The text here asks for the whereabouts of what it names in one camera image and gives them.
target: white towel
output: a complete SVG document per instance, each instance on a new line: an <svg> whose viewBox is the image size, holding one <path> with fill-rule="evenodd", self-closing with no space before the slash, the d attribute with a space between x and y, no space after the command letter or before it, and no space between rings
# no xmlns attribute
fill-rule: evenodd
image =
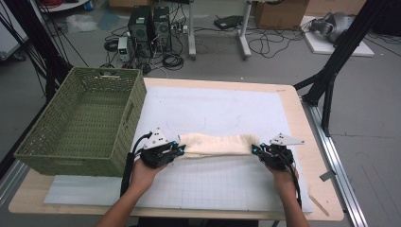
<svg viewBox="0 0 401 227"><path fill-rule="evenodd" d="M179 135L180 145L186 145L183 158L215 155L251 155L252 144L259 145L254 134L213 136L200 133Z"/></svg>

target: green plastic basket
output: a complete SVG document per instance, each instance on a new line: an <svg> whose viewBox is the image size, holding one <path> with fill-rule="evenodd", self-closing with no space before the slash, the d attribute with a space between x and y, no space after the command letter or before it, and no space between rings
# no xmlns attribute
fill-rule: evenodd
<svg viewBox="0 0 401 227"><path fill-rule="evenodd" d="M14 156L45 175L121 177L146 93L140 70L73 68Z"/></svg>

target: human hand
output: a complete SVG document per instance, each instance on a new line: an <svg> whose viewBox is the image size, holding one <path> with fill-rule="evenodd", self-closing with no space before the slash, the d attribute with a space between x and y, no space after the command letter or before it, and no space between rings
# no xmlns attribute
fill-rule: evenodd
<svg viewBox="0 0 401 227"><path fill-rule="evenodd" d="M156 174L162 171L165 167L166 165L158 168L151 168L146 166L141 159L136 160L133 164L131 184L128 190L134 190L140 195L144 194L153 184Z"/></svg>
<svg viewBox="0 0 401 227"><path fill-rule="evenodd" d="M295 176L298 179L298 171L295 167L291 166L295 172ZM273 174L274 176L274 185L278 191L278 194L281 198L283 197L294 197L296 196L296 189L294 185L294 181L292 179L291 173L289 169L287 170L278 170L272 167L266 166L266 168Z"/></svg>

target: gray floor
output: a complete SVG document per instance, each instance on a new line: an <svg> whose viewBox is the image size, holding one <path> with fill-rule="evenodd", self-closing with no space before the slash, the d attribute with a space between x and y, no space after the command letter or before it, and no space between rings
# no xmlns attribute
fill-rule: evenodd
<svg viewBox="0 0 401 227"><path fill-rule="evenodd" d="M57 17L60 19L68 14L80 13L93 15L98 22L104 16L104 9L92 12L68 10ZM121 19L112 30L126 23L127 20ZM197 19L195 23L213 27L210 18ZM98 67L105 62L103 44L110 32L99 29L68 34L67 37L89 66ZM375 42L401 54L399 44ZM370 41L365 40L365 43L375 52L375 56L352 57L340 71L334 90L330 132L368 224L400 226L400 57ZM240 46L233 34L203 32L197 36L197 44L198 56L195 61L187 58L186 50L183 69L167 71L168 75L162 70L155 70L148 77L295 84L319 72L329 58L312 54L305 40L291 42L288 49L272 59L253 53L247 61L242 60ZM73 65L84 66L71 47L67 48L67 52ZM44 104L39 82L29 61L0 63L0 96L0 158L3 158ZM94 225L100 218L15 215L8 211L10 198L12 194L0 208L0 226L88 226ZM346 216L341 222L315 221L311 225L351 224ZM271 226L271 222L260 221L259 226Z"/></svg>

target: computer tower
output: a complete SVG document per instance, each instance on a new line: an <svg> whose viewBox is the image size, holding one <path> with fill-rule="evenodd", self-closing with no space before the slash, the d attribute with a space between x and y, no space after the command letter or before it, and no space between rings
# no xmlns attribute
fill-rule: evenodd
<svg viewBox="0 0 401 227"><path fill-rule="evenodd" d="M170 17L168 7L157 7L153 11L153 23L158 51L171 51Z"/></svg>
<svg viewBox="0 0 401 227"><path fill-rule="evenodd" d="M137 57L151 58L154 39L154 24L150 6L134 6L128 22L128 29Z"/></svg>

